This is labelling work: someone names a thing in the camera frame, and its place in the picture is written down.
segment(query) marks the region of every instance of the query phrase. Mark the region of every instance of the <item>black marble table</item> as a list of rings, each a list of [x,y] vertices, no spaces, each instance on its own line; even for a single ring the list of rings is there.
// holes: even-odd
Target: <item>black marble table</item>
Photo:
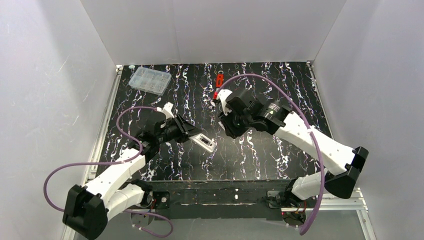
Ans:
[[[224,80],[243,73],[263,75],[288,93],[311,125],[330,136],[323,107],[305,62],[145,65],[146,68],[172,75],[163,96],[132,89],[128,85],[138,67],[123,68],[101,162],[118,159],[129,142],[115,126],[119,113],[133,106],[163,107],[166,102],[171,102],[174,104],[174,114],[178,112],[201,128],[217,143],[217,148],[215,152],[208,153],[190,141],[183,144],[174,141],[167,143],[139,171],[138,177],[144,180],[276,180],[303,177],[319,171],[318,162],[304,151],[266,132],[251,129],[237,139],[226,136],[218,124],[218,111],[210,104],[218,71],[224,72]],[[287,103],[276,89],[260,79],[241,78],[228,86],[230,90],[237,88],[252,89],[255,96],[278,98]],[[148,114],[148,110],[138,110],[125,115],[121,122],[122,129],[135,135],[144,126]],[[97,174],[104,169],[99,166]]]

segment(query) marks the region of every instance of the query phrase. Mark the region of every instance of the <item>electrical wire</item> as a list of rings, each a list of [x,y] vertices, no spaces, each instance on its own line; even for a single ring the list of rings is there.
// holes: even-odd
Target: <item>electrical wire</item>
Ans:
[[[261,75],[258,75],[258,74],[254,74],[254,73],[245,73],[245,74],[236,75],[236,76],[233,76],[230,79],[226,80],[222,84],[222,86],[216,92],[219,93],[222,89],[224,89],[224,87],[226,85],[228,85],[229,83],[233,82],[234,80],[239,79],[239,78],[242,78],[242,77],[255,77],[255,78],[259,78],[259,79],[262,79],[262,80],[266,81],[267,83],[269,83],[274,88],[276,88],[288,100],[288,102],[293,106],[293,108],[299,114],[300,118],[303,120],[306,128],[308,130],[311,129],[311,126],[309,125],[308,120],[306,119],[304,113],[295,104],[295,102],[293,102],[293,100],[281,88],[279,88],[273,81],[269,80],[268,78],[266,78],[264,76],[261,76]],[[310,137],[311,137],[311,139],[313,141],[313,144],[315,145],[316,153],[318,155],[318,162],[319,162],[319,168],[320,168],[319,171],[321,173],[321,183],[320,183],[320,186],[319,186],[318,198],[316,200],[315,206],[313,207],[312,213],[310,214],[310,216],[307,218],[307,220],[305,221],[305,223],[300,228],[300,235],[301,236],[304,235],[309,230],[309,228],[311,227],[311,225],[314,222],[315,218],[317,217],[318,210],[320,209],[321,201],[323,200],[323,194],[324,194],[324,183],[325,183],[325,178],[324,177],[325,177],[325,174],[324,174],[323,156],[321,154],[321,150],[320,150],[320,147],[318,146],[317,138],[315,137],[314,132],[312,132],[312,131],[310,132]]]
[[[56,209],[56,210],[58,210],[58,211],[60,211],[60,212],[64,212],[64,211],[65,211],[63,208],[58,207],[57,205],[55,205],[55,204],[52,202],[52,200],[49,198],[49,195],[48,195],[48,193],[47,193],[47,185],[48,185],[48,183],[49,183],[49,180],[50,180],[50,178],[51,178],[51,177],[52,177],[55,173],[57,173],[58,171],[60,171],[60,170],[62,170],[62,169],[69,168],[69,167],[75,167],[75,166],[95,166],[95,165],[98,165],[98,166],[111,166],[111,165],[117,165],[117,164],[127,163],[127,162],[129,162],[129,161],[132,161],[132,160],[136,159],[136,158],[137,158],[140,154],[142,154],[142,151],[143,151],[143,145],[142,145],[142,143],[141,143],[141,142],[140,142],[137,138],[135,138],[135,137],[133,137],[133,136],[129,135],[127,132],[125,132],[125,131],[121,128],[121,126],[120,126],[120,120],[121,120],[122,116],[123,116],[125,113],[127,113],[127,112],[129,112],[129,111],[132,111],[132,110],[136,110],[136,109],[146,109],[146,110],[153,110],[153,111],[156,111],[157,109],[156,109],[155,107],[150,107],[150,106],[133,106],[133,107],[127,108],[126,110],[124,110],[123,112],[121,112],[121,113],[118,115],[117,119],[116,119],[116,128],[119,130],[119,132],[120,132],[123,136],[125,136],[125,137],[127,137],[127,138],[129,138],[129,139],[133,140],[134,142],[136,142],[136,143],[138,144],[138,146],[139,146],[140,150],[137,152],[137,154],[135,154],[134,156],[132,156],[132,157],[128,158],[127,160],[123,160],[123,161],[111,161],[111,162],[75,162],[75,163],[65,164],[65,165],[63,165],[63,166],[60,166],[60,167],[56,168],[55,170],[53,170],[53,171],[52,171],[52,172],[51,172],[51,173],[50,173],[50,174],[49,174],[49,175],[45,178],[45,181],[44,181],[44,184],[43,184],[43,188],[42,188],[43,193],[44,193],[44,198],[45,198],[45,200],[47,201],[47,203],[48,203],[48,204],[49,204],[52,208],[54,208],[54,209]],[[144,231],[146,231],[147,233],[149,233],[149,234],[151,234],[151,235],[153,235],[153,236],[155,236],[155,237],[158,237],[158,238],[165,238],[165,237],[169,236],[169,235],[173,232],[173,230],[174,230],[174,226],[173,226],[173,224],[172,224],[171,220],[169,220],[168,218],[166,218],[166,217],[164,217],[164,216],[162,216],[162,215],[159,215],[159,214],[156,214],[156,213],[152,213],[152,212],[144,212],[144,213],[140,213],[140,212],[132,211],[132,210],[128,210],[128,209],[127,209],[127,210],[125,210],[125,212],[128,212],[128,213],[134,213],[134,214],[146,214],[146,215],[151,215],[151,216],[154,216],[154,217],[157,217],[157,218],[160,218],[160,219],[163,219],[163,220],[167,221],[167,222],[169,223],[169,225],[171,226],[171,230],[169,231],[169,233],[167,233],[167,234],[165,234],[165,235],[160,235],[160,234],[154,233],[154,232],[152,232],[152,231],[150,231],[150,230],[148,230],[148,229],[144,229],[144,228],[142,228]]]

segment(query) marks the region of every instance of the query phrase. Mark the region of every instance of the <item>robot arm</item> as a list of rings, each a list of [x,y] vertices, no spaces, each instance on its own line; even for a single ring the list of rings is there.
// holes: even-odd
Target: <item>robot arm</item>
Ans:
[[[84,186],[74,185],[68,192],[63,213],[63,223],[87,239],[96,239],[108,221],[131,206],[147,206],[152,199],[152,187],[140,179],[131,181],[119,190],[131,176],[143,168],[158,152],[162,143],[175,140],[184,143],[191,140],[212,153],[216,144],[179,114],[172,114],[171,103],[149,115],[144,130],[137,134],[142,142],[141,155],[132,161],[140,147],[135,143],[123,150],[117,162]]]
[[[355,183],[361,173],[368,151],[363,147],[353,149],[326,136],[311,126],[308,130],[303,120],[288,106],[276,100],[253,98],[246,89],[235,92],[223,89],[215,103],[221,103],[220,124],[225,134],[232,138],[240,137],[249,128],[268,132],[286,140],[317,158],[315,145],[310,137],[312,131],[319,143],[325,165],[325,189],[336,197],[351,197]],[[321,173],[299,177],[290,182],[285,197],[295,202],[318,195]]]

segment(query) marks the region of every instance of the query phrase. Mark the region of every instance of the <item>clear plastic container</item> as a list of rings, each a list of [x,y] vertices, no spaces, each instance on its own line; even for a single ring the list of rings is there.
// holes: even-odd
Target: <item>clear plastic container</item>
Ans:
[[[171,81],[171,74],[140,66],[129,80],[133,89],[162,96]]]

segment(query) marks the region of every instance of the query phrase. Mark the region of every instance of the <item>white wall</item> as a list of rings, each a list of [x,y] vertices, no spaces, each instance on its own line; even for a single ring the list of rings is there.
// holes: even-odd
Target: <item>white wall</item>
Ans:
[[[44,200],[43,182],[88,161],[115,67],[80,1],[0,6],[0,238],[58,240],[62,214]],[[52,178],[56,204],[83,172]]]
[[[115,64],[315,59],[346,0],[81,0]]]
[[[359,186],[378,239],[424,235],[424,2],[348,0],[314,63],[335,138],[369,157]]]

